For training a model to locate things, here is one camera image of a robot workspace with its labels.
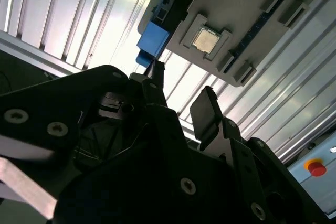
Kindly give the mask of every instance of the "black cable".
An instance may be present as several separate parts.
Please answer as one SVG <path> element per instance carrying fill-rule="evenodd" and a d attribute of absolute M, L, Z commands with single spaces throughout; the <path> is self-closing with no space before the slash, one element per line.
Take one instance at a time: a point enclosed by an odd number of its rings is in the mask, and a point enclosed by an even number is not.
<path fill-rule="evenodd" d="M 10 84 L 10 81 L 9 81 L 7 75 L 5 75 L 5 74 L 4 74 L 3 72 L 1 72 L 1 71 L 0 71 L 0 74 L 6 79 L 7 84 L 8 84 L 8 87 L 9 87 L 9 89 L 10 89 L 10 92 L 12 92 L 12 91 L 13 91 L 13 88 L 12 88 L 12 85 Z"/>

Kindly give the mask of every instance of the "screw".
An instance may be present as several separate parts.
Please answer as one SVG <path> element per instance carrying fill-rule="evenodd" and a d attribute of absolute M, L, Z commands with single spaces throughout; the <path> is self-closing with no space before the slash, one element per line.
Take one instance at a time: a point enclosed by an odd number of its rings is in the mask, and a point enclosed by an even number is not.
<path fill-rule="evenodd" d="M 4 119 L 8 123 L 20 124 L 26 122 L 29 119 L 29 115 L 24 110 L 11 109 L 5 112 Z"/>
<path fill-rule="evenodd" d="M 155 85 L 155 84 L 153 84 L 153 83 L 149 83 L 149 85 L 152 87 L 152 88 L 157 88 L 157 86 Z"/>
<path fill-rule="evenodd" d="M 182 178 L 181 179 L 181 188 L 182 190 L 189 195 L 194 195 L 196 193 L 196 186 L 194 182 L 192 182 L 189 178 Z"/>
<path fill-rule="evenodd" d="M 113 75 L 117 78 L 121 78 L 121 74 L 119 74 L 118 72 L 113 72 Z"/>
<path fill-rule="evenodd" d="M 257 144 L 261 147 L 261 148 L 264 148 L 265 147 L 265 145 L 264 145 L 264 143 L 262 142 L 262 141 L 257 141 Z"/>
<path fill-rule="evenodd" d="M 68 134 L 68 127 L 61 122 L 52 122 L 48 124 L 47 132 L 51 136 L 62 137 Z"/>
<path fill-rule="evenodd" d="M 260 220 L 265 220 L 266 219 L 266 214 L 265 211 L 263 210 L 263 208 L 261 206 L 259 206 L 259 204 L 257 203 L 252 203 L 251 204 L 251 209 L 252 212 L 254 213 L 255 216 L 257 216 Z"/>
<path fill-rule="evenodd" d="M 236 127 L 236 124 L 235 124 L 233 121 L 231 121 L 231 120 L 229 120 L 229 124 L 230 124 L 232 127 Z"/>

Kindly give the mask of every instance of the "corrugated metal wall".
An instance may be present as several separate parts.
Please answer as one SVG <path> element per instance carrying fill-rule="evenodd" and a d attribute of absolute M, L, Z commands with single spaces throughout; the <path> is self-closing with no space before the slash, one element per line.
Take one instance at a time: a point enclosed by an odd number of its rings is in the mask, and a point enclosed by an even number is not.
<path fill-rule="evenodd" d="M 17 51 L 39 48 L 34 56 L 69 66 L 70 72 L 102 64 L 126 74 L 143 72 L 135 63 L 137 26 L 148 2 L 0 0 L 0 30 L 17 38 Z M 239 125 L 243 137 L 263 139 L 281 159 L 323 132 L 336 119 L 335 24 L 336 0 L 315 0 L 239 88 L 166 50 L 164 93 L 189 129 L 186 135 L 192 137 L 190 105 L 205 85 L 214 88 L 223 114 Z M 0 49 L 6 49 L 4 43 Z"/>

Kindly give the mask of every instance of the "red emergency stop button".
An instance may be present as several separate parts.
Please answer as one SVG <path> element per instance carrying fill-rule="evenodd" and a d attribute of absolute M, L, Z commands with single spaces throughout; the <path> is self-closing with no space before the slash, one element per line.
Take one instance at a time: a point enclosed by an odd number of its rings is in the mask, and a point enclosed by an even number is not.
<path fill-rule="evenodd" d="M 314 177 L 320 177 L 327 172 L 327 168 L 323 165 L 323 160 L 320 158 L 313 158 L 308 160 L 304 167 Z"/>
<path fill-rule="evenodd" d="M 318 162 L 313 162 L 308 165 L 308 171 L 314 177 L 320 177 L 327 172 L 326 167 Z"/>

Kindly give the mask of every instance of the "blue block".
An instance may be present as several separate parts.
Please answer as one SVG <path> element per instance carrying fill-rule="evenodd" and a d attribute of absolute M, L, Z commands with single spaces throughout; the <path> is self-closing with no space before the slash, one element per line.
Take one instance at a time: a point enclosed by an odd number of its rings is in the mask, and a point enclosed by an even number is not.
<path fill-rule="evenodd" d="M 169 33 L 166 30 L 149 22 L 137 46 L 157 58 L 168 36 Z"/>
<path fill-rule="evenodd" d="M 154 59 L 154 57 L 149 57 L 148 55 L 143 54 L 143 51 L 140 51 L 140 53 L 136 57 L 135 61 L 138 64 L 147 68 L 150 65 L 150 63 L 152 62 L 153 59 Z"/>

